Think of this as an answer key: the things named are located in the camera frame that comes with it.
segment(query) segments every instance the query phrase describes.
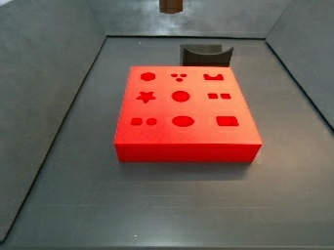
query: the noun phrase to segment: square hole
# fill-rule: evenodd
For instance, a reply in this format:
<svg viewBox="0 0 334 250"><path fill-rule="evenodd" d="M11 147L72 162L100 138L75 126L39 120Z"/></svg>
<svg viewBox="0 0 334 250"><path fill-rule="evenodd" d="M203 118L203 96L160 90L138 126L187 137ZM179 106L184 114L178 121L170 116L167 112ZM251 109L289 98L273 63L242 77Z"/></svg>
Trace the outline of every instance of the square hole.
<svg viewBox="0 0 334 250"><path fill-rule="evenodd" d="M132 118L131 125L139 126L142 124L142 118Z"/></svg>
<svg viewBox="0 0 334 250"><path fill-rule="evenodd" d="M222 99L231 99L231 95L227 93L220 94Z"/></svg>
<svg viewBox="0 0 334 250"><path fill-rule="evenodd" d="M218 99L218 95L215 93L208 93L207 96L210 99Z"/></svg>

